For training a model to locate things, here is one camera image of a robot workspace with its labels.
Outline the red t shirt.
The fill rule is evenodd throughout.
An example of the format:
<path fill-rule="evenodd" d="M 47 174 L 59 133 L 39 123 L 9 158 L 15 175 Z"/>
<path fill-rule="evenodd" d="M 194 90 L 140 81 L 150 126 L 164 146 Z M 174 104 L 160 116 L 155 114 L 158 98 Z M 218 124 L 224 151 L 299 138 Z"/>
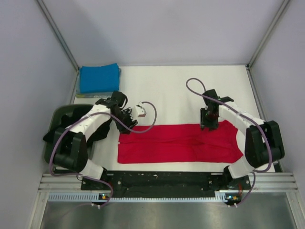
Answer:
<path fill-rule="evenodd" d="M 118 144 L 120 164 L 205 162 L 234 163 L 242 155 L 236 140 L 237 128 L 227 121 L 216 130 L 201 129 L 199 124 L 155 125 L 145 132 L 121 134 Z"/>

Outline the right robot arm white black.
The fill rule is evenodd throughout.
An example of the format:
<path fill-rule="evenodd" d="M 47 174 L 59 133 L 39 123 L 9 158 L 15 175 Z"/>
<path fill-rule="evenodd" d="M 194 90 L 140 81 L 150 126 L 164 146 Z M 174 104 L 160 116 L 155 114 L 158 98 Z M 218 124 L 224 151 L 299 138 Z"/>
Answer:
<path fill-rule="evenodd" d="M 240 108 L 232 98 L 219 97 L 214 89 L 202 94 L 206 107 L 201 108 L 202 129 L 216 130 L 219 118 L 228 121 L 245 136 L 244 155 L 226 166 L 222 182 L 226 188 L 235 188 L 240 178 L 257 168 L 271 164 L 285 156 L 279 124 L 255 118 Z"/>

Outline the black t shirt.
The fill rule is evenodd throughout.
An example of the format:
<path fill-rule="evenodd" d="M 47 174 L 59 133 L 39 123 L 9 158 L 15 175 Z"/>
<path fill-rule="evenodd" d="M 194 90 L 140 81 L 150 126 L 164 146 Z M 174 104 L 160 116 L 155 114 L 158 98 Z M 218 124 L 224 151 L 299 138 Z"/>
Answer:
<path fill-rule="evenodd" d="M 110 130 L 111 122 L 112 122 L 112 120 L 109 119 L 107 122 L 105 122 L 101 126 L 99 126 L 99 128 L 87 140 L 87 145 L 91 146 L 93 144 L 93 142 L 105 139 Z"/>

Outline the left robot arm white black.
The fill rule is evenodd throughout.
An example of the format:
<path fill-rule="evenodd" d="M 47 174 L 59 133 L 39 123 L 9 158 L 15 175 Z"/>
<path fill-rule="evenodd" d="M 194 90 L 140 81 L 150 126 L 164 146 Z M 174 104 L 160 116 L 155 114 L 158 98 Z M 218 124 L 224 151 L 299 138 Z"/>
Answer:
<path fill-rule="evenodd" d="M 78 120 L 55 130 L 50 171 L 53 165 L 60 166 L 72 173 L 90 177 L 97 189 L 105 188 L 108 184 L 107 176 L 103 175 L 105 169 L 89 159 L 87 147 L 107 136 L 112 120 L 116 121 L 120 133 L 124 134 L 130 133 L 130 129 L 138 124 L 132 118 L 132 109 L 123 108 L 127 101 L 125 94 L 115 91 L 111 97 L 99 99 L 91 105 L 90 110 L 81 114 Z"/>

